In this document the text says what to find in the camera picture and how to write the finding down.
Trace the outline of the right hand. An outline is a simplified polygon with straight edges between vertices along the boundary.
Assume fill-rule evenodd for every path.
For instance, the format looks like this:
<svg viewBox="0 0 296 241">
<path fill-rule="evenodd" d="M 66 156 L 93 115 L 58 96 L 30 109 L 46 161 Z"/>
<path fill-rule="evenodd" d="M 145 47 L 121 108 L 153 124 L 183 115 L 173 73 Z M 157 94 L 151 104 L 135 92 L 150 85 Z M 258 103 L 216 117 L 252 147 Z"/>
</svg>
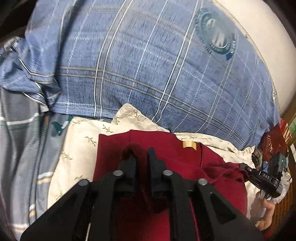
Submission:
<svg viewBox="0 0 296 241">
<path fill-rule="evenodd" d="M 251 217 L 260 217 L 264 209 L 264 216 L 255 223 L 255 226 L 260 231 L 264 231 L 271 226 L 275 211 L 275 203 L 265 198 L 260 199 L 260 192 L 257 192 L 250 211 Z"/>
</svg>

